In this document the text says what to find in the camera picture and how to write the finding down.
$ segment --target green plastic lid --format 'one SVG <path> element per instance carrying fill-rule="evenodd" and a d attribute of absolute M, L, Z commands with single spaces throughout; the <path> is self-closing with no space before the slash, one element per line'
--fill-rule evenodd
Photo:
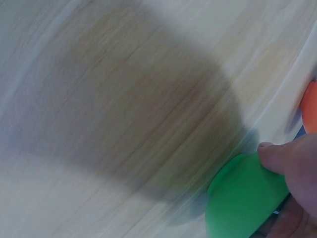
<path fill-rule="evenodd" d="M 265 169 L 257 153 L 234 157 L 219 171 L 208 188 L 208 236 L 250 237 L 288 193 L 284 176 Z"/>

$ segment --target wood grain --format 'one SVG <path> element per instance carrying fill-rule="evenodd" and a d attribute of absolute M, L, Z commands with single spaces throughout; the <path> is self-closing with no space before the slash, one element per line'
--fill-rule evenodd
<path fill-rule="evenodd" d="M 211 178 L 284 143 L 313 0 L 0 0 L 0 236 L 205 238 Z"/>

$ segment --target orange object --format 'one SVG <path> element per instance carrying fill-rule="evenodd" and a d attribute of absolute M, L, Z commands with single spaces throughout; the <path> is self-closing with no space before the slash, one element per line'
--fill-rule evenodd
<path fill-rule="evenodd" d="M 309 83 L 300 108 L 306 133 L 317 133 L 317 82 Z"/>

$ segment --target hand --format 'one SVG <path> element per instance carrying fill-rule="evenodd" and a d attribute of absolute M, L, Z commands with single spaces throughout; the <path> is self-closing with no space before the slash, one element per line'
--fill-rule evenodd
<path fill-rule="evenodd" d="M 285 175 L 292 197 L 254 237 L 317 238 L 317 134 L 284 145 L 264 142 L 258 153 L 264 167 Z"/>

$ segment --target light wood surface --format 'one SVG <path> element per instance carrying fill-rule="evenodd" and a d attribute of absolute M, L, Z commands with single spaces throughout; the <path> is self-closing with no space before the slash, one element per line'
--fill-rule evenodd
<path fill-rule="evenodd" d="M 291 140 L 315 0 L 0 0 L 0 237 L 205 238 L 233 155 Z"/>

